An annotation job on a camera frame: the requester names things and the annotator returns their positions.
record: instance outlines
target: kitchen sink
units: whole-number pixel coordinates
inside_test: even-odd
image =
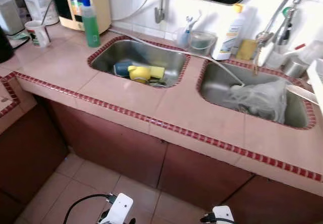
[[[277,81],[280,76],[259,72],[254,76],[252,71],[236,65],[223,63],[232,73],[246,85],[263,84]],[[224,99],[229,95],[230,88],[237,82],[224,69],[214,63],[208,63],[199,87],[199,93],[208,102],[226,108],[234,109],[233,105]],[[287,107],[284,125],[294,128],[304,128],[308,125],[308,117],[303,100],[287,91]]]
[[[91,67],[114,75],[114,64],[131,61],[135,66],[157,66],[165,68],[162,87],[176,85],[183,74],[186,55],[179,52],[162,50],[130,39],[114,42],[91,63]]]

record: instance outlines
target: plastic bag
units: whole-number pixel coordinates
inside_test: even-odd
[[[265,84],[233,87],[225,101],[240,112],[283,124],[287,106],[286,85],[286,80],[279,79]]]

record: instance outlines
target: faucet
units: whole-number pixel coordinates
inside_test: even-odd
[[[159,8],[155,8],[155,21],[159,24],[163,19],[165,19],[164,13],[164,0],[159,0]]]
[[[256,36],[256,42],[258,45],[258,53],[253,61],[253,67],[252,67],[255,74],[257,74],[258,58],[261,53],[261,49],[263,47],[267,46],[270,41],[273,41],[273,43],[275,45],[286,45],[288,43],[289,36],[287,36],[287,35],[288,35],[289,30],[292,26],[291,21],[293,19],[293,16],[294,16],[296,10],[297,10],[296,9],[297,5],[300,4],[301,1],[302,0],[293,0],[293,5],[288,8],[282,25],[280,26],[278,31],[274,34],[274,33],[270,32],[270,30],[273,27],[273,24],[276,21],[277,16],[283,10],[284,6],[288,2],[288,0],[283,0],[281,2],[281,4],[279,5],[279,7],[277,8],[277,10],[275,11],[271,20],[267,24],[265,30],[260,32]]]

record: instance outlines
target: sponge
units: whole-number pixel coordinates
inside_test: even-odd
[[[163,67],[150,67],[150,76],[157,79],[162,79],[164,77],[165,68]]]

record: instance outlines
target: blue cup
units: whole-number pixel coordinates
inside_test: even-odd
[[[118,62],[114,64],[114,73],[119,77],[129,77],[128,67],[132,65],[131,61]]]

